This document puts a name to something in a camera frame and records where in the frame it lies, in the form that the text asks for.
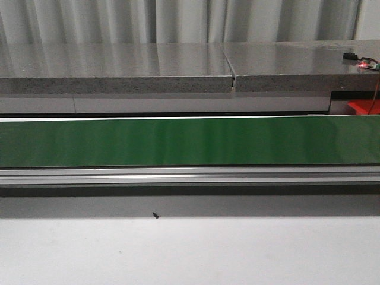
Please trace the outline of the grey stone counter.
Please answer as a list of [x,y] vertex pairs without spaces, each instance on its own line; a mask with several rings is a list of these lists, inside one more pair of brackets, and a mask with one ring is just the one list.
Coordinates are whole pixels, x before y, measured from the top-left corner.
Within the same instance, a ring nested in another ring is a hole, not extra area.
[[344,115],[379,99],[377,40],[1,46],[1,115]]

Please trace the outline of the green conveyor belt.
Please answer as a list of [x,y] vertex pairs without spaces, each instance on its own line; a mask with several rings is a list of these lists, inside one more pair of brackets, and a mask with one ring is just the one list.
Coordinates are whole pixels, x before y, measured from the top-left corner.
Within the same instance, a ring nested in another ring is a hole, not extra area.
[[3,118],[1,184],[379,183],[379,116]]

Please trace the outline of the red plastic tray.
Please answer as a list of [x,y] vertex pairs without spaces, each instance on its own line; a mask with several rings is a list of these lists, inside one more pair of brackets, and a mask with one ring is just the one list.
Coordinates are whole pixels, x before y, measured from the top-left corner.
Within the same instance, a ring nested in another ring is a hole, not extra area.
[[371,100],[352,100],[348,102],[356,115],[378,115],[380,114],[380,101],[376,99],[374,106]]

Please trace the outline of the small green circuit board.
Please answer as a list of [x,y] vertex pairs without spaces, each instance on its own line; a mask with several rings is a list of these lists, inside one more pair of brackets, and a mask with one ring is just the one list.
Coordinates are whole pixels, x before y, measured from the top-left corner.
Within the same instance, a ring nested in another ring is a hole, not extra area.
[[357,66],[358,68],[379,71],[379,61],[369,57],[359,57],[356,53],[343,53],[343,63]]

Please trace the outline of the white curtain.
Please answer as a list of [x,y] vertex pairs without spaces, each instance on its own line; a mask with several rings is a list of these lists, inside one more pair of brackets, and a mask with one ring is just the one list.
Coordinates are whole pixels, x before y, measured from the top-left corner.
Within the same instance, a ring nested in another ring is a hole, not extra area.
[[378,1],[1,2],[3,44],[378,38]]

